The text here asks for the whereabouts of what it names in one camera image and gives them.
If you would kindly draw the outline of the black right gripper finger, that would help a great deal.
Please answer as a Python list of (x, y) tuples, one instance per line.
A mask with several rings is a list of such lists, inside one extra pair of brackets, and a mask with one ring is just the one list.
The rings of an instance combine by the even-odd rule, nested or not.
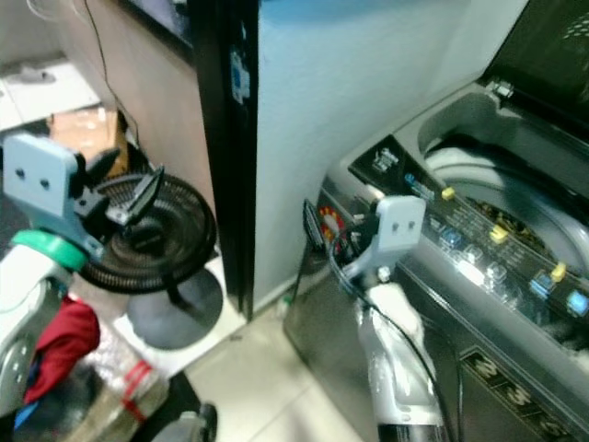
[(318, 210), (315, 204), (307, 199), (303, 202), (302, 219), (308, 247), (312, 251), (324, 251), (325, 239), (320, 231)]

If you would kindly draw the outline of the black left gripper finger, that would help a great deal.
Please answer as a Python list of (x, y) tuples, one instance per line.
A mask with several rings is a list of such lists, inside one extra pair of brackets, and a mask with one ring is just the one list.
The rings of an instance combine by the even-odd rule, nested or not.
[(134, 188), (133, 198), (127, 203), (127, 215), (144, 215), (151, 209), (158, 194), (161, 185), (165, 181), (166, 170), (163, 168), (156, 169), (146, 174)]
[(135, 225), (150, 211), (150, 198), (136, 198), (125, 204), (112, 204), (106, 211), (106, 218), (116, 228)]

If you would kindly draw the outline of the grey top-load washing machine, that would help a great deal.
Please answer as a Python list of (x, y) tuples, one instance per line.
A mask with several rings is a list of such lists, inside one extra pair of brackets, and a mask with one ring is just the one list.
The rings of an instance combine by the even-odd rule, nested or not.
[(358, 298), (335, 239), (387, 195), (426, 202), (387, 276), (422, 320), (449, 442), (589, 442), (589, 130), (506, 83), (430, 102), (337, 156), (283, 329), (364, 442), (379, 442)]

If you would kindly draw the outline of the dark washing machine lid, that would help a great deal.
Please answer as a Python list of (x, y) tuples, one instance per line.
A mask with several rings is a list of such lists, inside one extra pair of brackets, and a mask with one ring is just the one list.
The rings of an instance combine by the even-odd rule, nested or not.
[(589, 130), (589, 0), (527, 0), (487, 76)]

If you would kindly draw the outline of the brown cardboard box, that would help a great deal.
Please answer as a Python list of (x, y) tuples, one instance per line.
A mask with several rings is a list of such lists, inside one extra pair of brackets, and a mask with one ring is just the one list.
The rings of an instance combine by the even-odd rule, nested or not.
[(118, 159), (107, 177), (129, 172), (129, 140), (117, 110), (99, 106), (55, 113), (47, 118), (47, 125), (54, 142), (80, 153), (86, 163), (91, 163), (101, 153), (117, 151)]

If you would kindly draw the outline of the black floor fan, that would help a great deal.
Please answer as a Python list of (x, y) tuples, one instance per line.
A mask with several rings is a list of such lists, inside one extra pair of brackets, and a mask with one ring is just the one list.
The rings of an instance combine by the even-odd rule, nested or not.
[[(97, 191), (111, 204), (125, 204), (148, 173), (123, 174), (102, 182)], [(150, 211), (135, 225), (117, 228), (104, 251), (81, 276), (98, 289), (147, 295), (185, 281), (213, 260), (217, 222), (210, 204), (185, 180), (165, 174)]]

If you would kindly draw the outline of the brown wooden cabinet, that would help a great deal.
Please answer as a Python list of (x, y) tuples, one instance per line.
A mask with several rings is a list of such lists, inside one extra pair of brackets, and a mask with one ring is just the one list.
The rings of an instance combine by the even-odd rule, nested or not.
[(105, 104), (118, 106), (153, 163), (214, 201), (201, 93), (189, 62), (118, 0), (53, 0), (64, 54)]

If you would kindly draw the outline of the pale stone slab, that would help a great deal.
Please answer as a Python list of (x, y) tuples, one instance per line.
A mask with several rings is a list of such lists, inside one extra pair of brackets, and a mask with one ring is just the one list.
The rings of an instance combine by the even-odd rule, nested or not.
[(114, 328), (148, 365), (172, 378), (245, 323), (227, 294), (223, 260), (215, 257), (185, 281), (131, 296)]

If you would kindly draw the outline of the grey slipper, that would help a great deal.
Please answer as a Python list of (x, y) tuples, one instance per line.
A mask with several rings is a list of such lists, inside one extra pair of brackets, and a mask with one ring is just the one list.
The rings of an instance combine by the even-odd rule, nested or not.
[(51, 70), (37, 66), (21, 66), (11, 76), (13, 83), (21, 85), (48, 85), (55, 83), (56, 75)]

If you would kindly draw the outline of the blue white sticker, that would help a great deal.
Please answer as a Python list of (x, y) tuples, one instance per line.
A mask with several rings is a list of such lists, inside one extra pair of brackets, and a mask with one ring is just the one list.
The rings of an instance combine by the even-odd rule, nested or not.
[(230, 80), (233, 100), (244, 105), (251, 97), (251, 73), (240, 51), (230, 52)]

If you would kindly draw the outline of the red garment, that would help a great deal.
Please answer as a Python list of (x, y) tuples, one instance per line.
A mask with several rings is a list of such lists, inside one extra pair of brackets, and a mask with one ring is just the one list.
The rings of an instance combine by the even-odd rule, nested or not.
[(35, 345), (35, 370), (30, 371), (24, 403), (40, 401), (71, 374), (81, 358), (96, 350), (99, 342), (96, 311), (83, 300), (65, 298)]

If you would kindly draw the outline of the black countertop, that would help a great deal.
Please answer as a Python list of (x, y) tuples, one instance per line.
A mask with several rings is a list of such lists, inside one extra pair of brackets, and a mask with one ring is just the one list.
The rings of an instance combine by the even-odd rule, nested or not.
[(188, 0), (119, 0), (157, 41), (181, 59), (192, 58), (192, 26)]

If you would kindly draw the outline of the clear plastic bag red tape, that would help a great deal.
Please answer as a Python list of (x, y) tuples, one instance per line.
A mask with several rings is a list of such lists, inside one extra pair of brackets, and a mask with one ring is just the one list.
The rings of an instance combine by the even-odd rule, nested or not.
[(130, 442), (167, 400), (167, 378), (105, 323), (99, 324), (97, 349), (83, 365), (99, 378), (97, 398), (62, 442)]

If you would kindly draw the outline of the grey robot foot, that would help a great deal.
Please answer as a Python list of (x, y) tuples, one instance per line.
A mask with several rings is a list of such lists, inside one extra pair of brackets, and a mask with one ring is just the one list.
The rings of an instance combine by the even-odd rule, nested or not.
[(177, 420), (161, 431), (163, 442), (215, 442), (219, 426), (219, 412), (211, 403), (199, 405), (197, 410), (185, 410)]

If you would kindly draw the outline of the black tall door frame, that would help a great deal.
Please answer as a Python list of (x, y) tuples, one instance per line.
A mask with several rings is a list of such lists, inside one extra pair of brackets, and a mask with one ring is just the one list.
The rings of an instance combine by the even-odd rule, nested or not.
[[(254, 316), (256, 274), (260, 0), (189, 0), (191, 62), (201, 93), (203, 131), (227, 294), (245, 320)], [(233, 100), (230, 52), (240, 51), (251, 97)]]

